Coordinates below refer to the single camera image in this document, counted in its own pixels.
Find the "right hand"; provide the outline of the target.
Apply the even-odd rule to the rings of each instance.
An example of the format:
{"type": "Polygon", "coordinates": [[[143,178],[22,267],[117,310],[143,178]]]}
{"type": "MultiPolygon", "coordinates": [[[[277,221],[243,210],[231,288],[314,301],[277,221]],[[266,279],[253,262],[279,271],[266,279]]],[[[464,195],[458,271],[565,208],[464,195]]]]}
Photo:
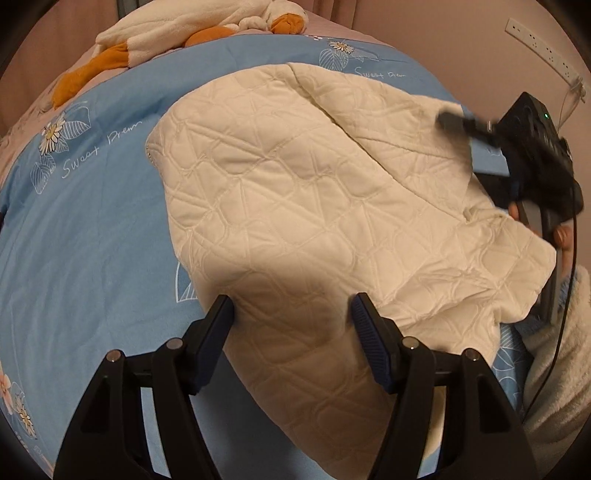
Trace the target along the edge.
{"type": "MultiPolygon", "coordinates": [[[[541,235],[541,232],[533,227],[526,220],[521,219],[521,213],[518,204],[513,202],[508,208],[509,215],[516,221],[524,224],[528,229],[534,232],[537,236],[541,235]]],[[[554,242],[558,247],[561,258],[561,274],[562,279],[570,275],[570,271],[573,265],[573,253],[574,253],[574,235],[573,229],[570,224],[562,224],[554,230],[554,242]]]]}

